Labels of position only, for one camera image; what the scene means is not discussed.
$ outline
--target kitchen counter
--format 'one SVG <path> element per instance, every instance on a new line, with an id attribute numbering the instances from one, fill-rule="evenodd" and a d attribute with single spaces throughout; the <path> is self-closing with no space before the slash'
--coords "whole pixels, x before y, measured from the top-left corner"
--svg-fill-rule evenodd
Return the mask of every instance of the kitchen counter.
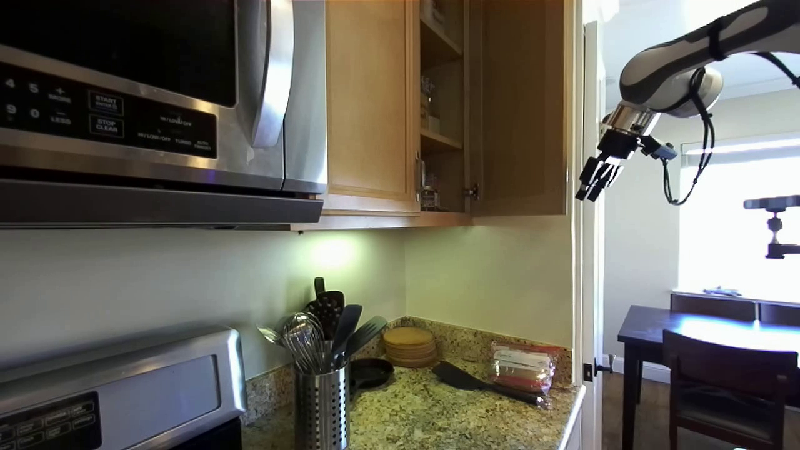
<path id="1" fill-rule="evenodd" d="M 475 356 L 462 351 L 459 353 L 469 358 L 455 358 L 454 351 L 459 346 L 449 346 L 455 340 L 441 333 L 444 330 L 437 330 L 444 358 L 477 378 L 485 378 L 487 360 L 475 360 Z M 395 367 L 395 376 L 389 386 L 352 396 L 351 448 L 556 450 L 567 438 L 570 415 L 580 398 L 584 387 L 559 381 L 551 390 L 549 407 L 535 407 L 496 392 L 455 390 L 437 383 L 430 367 Z M 296 448 L 294 402 L 284 402 L 284 407 L 271 411 L 245 427 L 245 450 L 291 448 Z"/>

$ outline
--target stove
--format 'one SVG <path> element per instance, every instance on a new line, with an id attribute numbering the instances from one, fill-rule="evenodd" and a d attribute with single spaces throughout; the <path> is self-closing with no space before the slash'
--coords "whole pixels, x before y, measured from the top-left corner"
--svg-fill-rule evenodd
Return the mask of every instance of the stove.
<path id="1" fill-rule="evenodd" d="M 241 450 L 241 333 L 152 340 L 9 370 L 0 450 Z"/>

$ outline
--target metal utensil holder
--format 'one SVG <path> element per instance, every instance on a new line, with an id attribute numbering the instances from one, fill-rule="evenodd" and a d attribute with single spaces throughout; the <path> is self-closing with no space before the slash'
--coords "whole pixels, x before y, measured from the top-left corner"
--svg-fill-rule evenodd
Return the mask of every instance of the metal utensil holder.
<path id="1" fill-rule="evenodd" d="M 312 450 L 347 450 L 347 367 L 297 372 L 297 443 Z"/>

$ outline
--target ceiling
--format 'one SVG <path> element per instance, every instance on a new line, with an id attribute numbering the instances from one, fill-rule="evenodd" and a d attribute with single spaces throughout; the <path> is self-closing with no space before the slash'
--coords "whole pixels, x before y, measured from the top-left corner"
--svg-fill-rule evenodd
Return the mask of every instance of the ceiling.
<path id="1" fill-rule="evenodd" d="M 617 75 L 635 52 L 675 41 L 750 3 L 754 0 L 602 0 L 602 10 L 610 17 L 601 27 L 607 107 L 621 100 Z M 780 61 L 800 72 L 800 55 L 780 52 Z M 725 80 L 724 98 L 794 91 L 779 67 L 756 55 L 734 55 L 716 65 Z"/>

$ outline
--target microwave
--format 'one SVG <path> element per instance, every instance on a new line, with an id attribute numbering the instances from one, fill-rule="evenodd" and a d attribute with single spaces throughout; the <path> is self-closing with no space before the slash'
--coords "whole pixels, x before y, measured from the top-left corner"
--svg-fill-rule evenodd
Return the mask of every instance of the microwave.
<path id="1" fill-rule="evenodd" d="M 315 223 L 325 0 L 25 0 L 0 16 L 0 225 Z"/>

